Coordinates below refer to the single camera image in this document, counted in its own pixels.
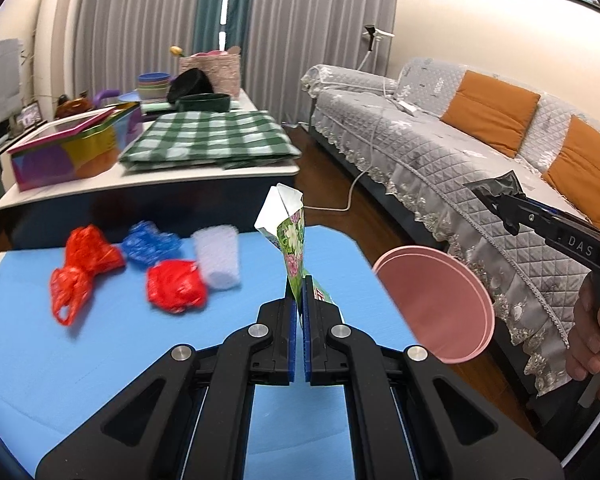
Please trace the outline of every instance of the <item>stacked bowls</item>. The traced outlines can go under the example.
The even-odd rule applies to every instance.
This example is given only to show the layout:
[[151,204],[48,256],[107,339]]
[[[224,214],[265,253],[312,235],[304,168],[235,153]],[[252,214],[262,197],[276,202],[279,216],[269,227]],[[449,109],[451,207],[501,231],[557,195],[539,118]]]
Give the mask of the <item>stacked bowls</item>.
[[138,95],[142,101],[163,100],[169,92],[171,76],[165,72],[149,72],[138,76]]

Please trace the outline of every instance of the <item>brown teapot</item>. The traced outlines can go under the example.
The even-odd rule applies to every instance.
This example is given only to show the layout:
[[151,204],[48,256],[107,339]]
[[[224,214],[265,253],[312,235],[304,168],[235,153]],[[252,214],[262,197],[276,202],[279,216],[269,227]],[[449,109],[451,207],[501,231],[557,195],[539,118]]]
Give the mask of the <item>brown teapot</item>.
[[87,97],[87,92],[82,92],[78,99],[70,100],[67,95],[62,94],[58,98],[58,108],[54,115],[55,119],[64,119],[72,115],[83,114],[93,110],[93,102]]

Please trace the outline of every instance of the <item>gray curtain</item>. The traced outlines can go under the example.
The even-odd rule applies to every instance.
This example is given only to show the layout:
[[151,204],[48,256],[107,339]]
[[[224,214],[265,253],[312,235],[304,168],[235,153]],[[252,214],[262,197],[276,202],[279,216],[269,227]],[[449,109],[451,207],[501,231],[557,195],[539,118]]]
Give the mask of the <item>gray curtain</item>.
[[169,47],[186,55],[198,0],[81,0],[76,27],[75,91],[128,92],[143,72],[177,73]]
[[[252,0],[246,90],[279,121],[307,121],[310,99],[300,78],[315,64],[357,68],[368,43],[363,25],[392,32],[396,0]],[[384,75],[390,42],[382,40],[363,70]]]

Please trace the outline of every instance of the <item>white table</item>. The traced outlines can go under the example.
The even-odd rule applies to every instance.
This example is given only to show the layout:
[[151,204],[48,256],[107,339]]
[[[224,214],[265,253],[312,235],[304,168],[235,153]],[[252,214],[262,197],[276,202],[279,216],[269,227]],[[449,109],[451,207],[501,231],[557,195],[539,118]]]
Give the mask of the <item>white table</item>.
[[[240,90],[240,110],[257,110],[253,102],[244,90]],[[153,121],[143,123],[146,130]],[[1,159],[4,168],[11,169],[8,154]],[[293,177],[299,171],[298,166],[287,160],[270,166],[257,168],[238,168],[235,170],[224,170],[219,166],[203,166],[199,168],[178,168],[175,170],[146,171],[143,173],[129,172],[120,163],[116,163],[109,171],[105,171],[91,178],[72,180],[55,184],[54,186],[38,187],[26,191],[19,191],[18,186],[13,184],[0,199],[0,209],[16,205],[37,202],[49,198],[69,196],[78,193],[88,193],[97,190],[119,189],[131,186],[146,186],[149,184],[168,184],[172,182],[188,182],[194,180],[216,180],[220,178],[249,178],[249,177]]]
[[[239,103],[238,109],[256,110],[244,90]],[[3,161],[3,167],[10,165]],[[0,211],[6,233],[19,249],[62,246],[72,229],[90,222],[111,242],[122,241],[128,228],[143,219],[182,237],[224,223],[244,232],[253,230],[269,187],[293,186],[298,171],[291,160],[257,168],[203,166],[144,173],[115,164],[92,178],[54,186],[21,192],[13,185],[0,199]]]

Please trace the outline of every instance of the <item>pink plate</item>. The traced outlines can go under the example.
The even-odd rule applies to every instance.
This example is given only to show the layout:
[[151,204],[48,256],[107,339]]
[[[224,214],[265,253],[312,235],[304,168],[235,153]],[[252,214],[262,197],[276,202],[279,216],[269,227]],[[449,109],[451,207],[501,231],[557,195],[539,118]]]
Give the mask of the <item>pink plate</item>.
[[469,361],[489,344],[491,298],[455,258],[428,247],[398,247],[373,270],[419,343],[443,363]]

